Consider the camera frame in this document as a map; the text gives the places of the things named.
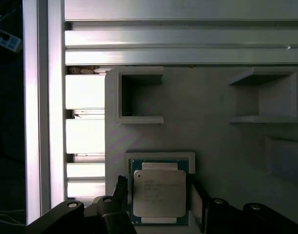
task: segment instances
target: metal screw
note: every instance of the metal screw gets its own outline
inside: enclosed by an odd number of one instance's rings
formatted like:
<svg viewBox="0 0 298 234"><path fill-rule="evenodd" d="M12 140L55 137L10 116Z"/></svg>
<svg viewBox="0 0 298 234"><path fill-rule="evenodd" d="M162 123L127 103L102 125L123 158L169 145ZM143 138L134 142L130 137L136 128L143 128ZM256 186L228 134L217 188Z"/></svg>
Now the metal screw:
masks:
<svg viewBox="0 0 298 234"><path fill-rule="evenodd" d="M224 203L223 200L220 200L220 199L215 199L214 202L217 203L217 204L223 204Z"/></svg>
<svg viewBox="0 0 298 234"><path fill-rule="evenodd" d="M251 208L256 211L261 209L258 205L251 205Z"/></svg>
<svg viewBox="0 0 298 234"><path fill-rule="evenodd" d="M76 207L77 206L77 203L70 203L70 204L68 204L68 207L70 207L70 208L73 208L73 207Z"/></svg>

